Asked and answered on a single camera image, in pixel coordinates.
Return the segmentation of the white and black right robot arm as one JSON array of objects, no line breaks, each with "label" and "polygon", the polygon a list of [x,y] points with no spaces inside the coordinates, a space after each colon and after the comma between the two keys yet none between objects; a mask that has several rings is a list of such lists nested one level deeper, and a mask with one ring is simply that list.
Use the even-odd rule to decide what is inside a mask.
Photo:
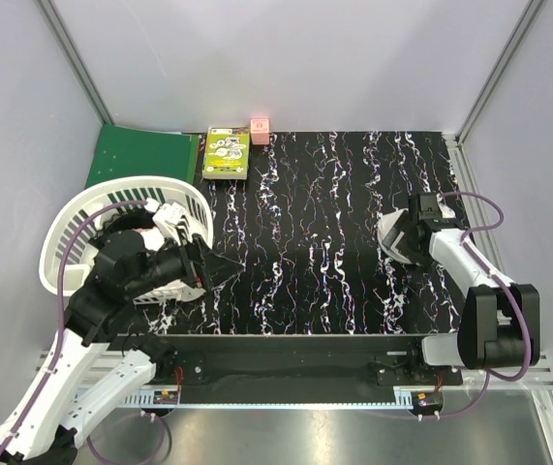
[{"label": "white and black right robot arm", "polygon": [[407,375],[415,383],[431,382],[441,367],[483,370],[516,382],[538,363],[538,290],[493,265],[472,234],[436,193],[413,194],[407,207],[378,221],[378,243],[386,256],[404,265],[441,266],[464,296],[457,331],[424,337],[420,351],[406,359]]}]

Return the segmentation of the white mesh laundry bag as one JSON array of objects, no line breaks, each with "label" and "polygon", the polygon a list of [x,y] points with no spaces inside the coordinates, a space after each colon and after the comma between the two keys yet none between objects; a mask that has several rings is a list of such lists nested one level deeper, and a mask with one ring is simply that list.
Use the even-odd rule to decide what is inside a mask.
[{"label": "white mesh laundry bag", "polygon": [[378,241],[382,251],[396,262],[426,267],[434,262],[430,253],[432,233],[457,226],[455,212],[443,203],[411,204],[379,220]]}]

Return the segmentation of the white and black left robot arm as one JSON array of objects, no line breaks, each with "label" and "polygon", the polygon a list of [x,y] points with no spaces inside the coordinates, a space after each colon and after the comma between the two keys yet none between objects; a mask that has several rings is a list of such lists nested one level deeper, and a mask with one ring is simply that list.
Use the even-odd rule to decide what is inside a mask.
[{"label": "white and black left robot arm", "polygon": [[169,239],[157,251],[141,233],[109,234],[84,284],[61,304],[61,327],[44,365],[0,425],[0,462],[69,464],[86,437],[129,393],[174,374],[174,348],[147,336],[81,397],[77,388],[131,318],[138,297],[173,281],[210,292],[242,269],[213,252],[199,235]]}]

